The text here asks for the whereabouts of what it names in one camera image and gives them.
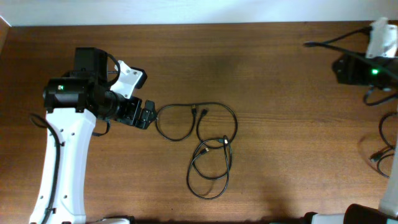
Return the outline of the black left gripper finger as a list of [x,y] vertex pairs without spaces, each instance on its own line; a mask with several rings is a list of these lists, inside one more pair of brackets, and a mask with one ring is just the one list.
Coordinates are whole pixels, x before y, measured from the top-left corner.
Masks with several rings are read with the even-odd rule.
[[155,116],[155,103],[151,100],[146,100],[144,109],[143,109],[144,116]]
[[136,127],[139,129],[147,129],[154,120],[154,116],[141,116],[136,122]]

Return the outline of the black USB cable removed one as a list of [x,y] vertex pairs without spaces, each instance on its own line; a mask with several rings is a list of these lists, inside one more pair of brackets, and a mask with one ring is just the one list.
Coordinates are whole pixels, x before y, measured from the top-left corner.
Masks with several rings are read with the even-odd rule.
[[376,164],[376,172],[387,179],[389,179],[389,175],[387,175],[385,172],[382,171],[381,164],[383,160],[387,159],[388,157],[393,157],[395,155],[396,146],[387,140],[386,135],[383,132],[383,125],[389,118],[393,116],[397,116],[397,112],[393,111],[388,112],[380,119],[378,124],[378,132],[382,141],[386,146],[378,150],[377,152],[373,153],[369,157],[369,160]]

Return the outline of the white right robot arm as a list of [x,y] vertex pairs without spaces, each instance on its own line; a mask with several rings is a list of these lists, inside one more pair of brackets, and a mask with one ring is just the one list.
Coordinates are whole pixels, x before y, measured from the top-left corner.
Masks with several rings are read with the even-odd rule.
[[[338,83],[348,85],[370,85],[373,88],[397,88],[394,78],[387,71],[397,73],[397,58],[394,56],[366,58],[364,54],[343,54],[333,62],[332,70],[336,73]],[[351,224],[380,223],[397,224],[397,153],[389,154],[394,158],[389,176],[387,190],[377,209],[359,204],[350,205],[345,213],[322,215],[308,212],[299,218],[299,223],[308,224]]]

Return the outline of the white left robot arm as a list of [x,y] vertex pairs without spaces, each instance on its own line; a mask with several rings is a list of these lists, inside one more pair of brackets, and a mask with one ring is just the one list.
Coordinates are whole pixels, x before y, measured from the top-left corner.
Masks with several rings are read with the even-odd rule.
[[88,148],[97,120],[147,129],[157,115],[154,102],[133,96],[145,80],[106,86],[83,78],[54,78],[44,90],[44,118],[31,121],[47,130],[40,190],[30,223],[85,223],[84,187]]

